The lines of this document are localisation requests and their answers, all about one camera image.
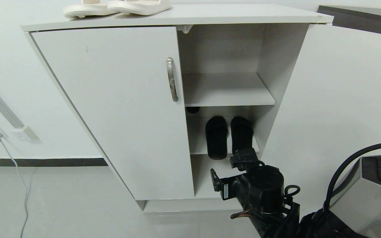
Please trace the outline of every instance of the black slipper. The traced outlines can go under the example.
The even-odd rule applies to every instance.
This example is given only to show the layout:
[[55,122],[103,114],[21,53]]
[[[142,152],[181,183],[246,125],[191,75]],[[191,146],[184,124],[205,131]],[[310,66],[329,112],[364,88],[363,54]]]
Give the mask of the black slipper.
[[224,117],[215,116],[205,125],[208,156],[213,160],[227,157],[227,123]]
[[241,116],[236,116],[231,122],[232,129],[232,153],[239,149],[252,148],[254,129],[252,123]]

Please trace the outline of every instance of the label sticker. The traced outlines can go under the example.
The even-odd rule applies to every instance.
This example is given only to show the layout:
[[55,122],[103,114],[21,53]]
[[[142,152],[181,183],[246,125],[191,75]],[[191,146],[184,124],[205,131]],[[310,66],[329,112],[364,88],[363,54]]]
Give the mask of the label sticker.
[[223,188],[224,188],[223,198],[227,199],[227,198],[229,198],[229,185],[225,184]]

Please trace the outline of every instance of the slipper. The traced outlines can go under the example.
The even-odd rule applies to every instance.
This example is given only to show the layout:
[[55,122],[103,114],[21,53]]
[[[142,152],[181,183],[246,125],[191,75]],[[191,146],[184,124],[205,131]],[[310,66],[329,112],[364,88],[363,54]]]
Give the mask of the slipper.
[[239,149],[252,148],[252,137],[254,136],[254,129],[252,123],[241,116],[236,116],[231,122],[232,131],[232,153]]
[[86,16],[106,16],[114,14],[107,9],[108,2],[100,0],[82,0],[82,4],[74,4],[63,8],[66,18],[84,18]]
[[208,156],[213,160],[227,157],[227,123],[224,117],[215,116],[205,125]]
[[112,13],[153,15],[171,8],[170,0],[110,1],[107,6]]

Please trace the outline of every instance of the tile floor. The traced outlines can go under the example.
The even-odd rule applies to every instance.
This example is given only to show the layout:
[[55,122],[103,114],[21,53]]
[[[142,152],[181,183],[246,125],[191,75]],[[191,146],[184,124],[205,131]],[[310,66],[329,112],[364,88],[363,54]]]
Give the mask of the tile floor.
[[[143,214],[108,167],[21,167],[29,186],[23,238],[256,238],[230,211]],[[0,238],[20,237],[24,187],[15,167],[0,167]]]

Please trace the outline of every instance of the open cabinet door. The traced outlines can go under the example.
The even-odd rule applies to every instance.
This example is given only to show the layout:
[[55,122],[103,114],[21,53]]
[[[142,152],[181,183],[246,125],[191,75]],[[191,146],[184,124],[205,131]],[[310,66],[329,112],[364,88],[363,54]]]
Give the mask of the open cabinet door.
[[301,187],[303,216],[347,157],[380,142],[381,34],[310,25],[261,159]]

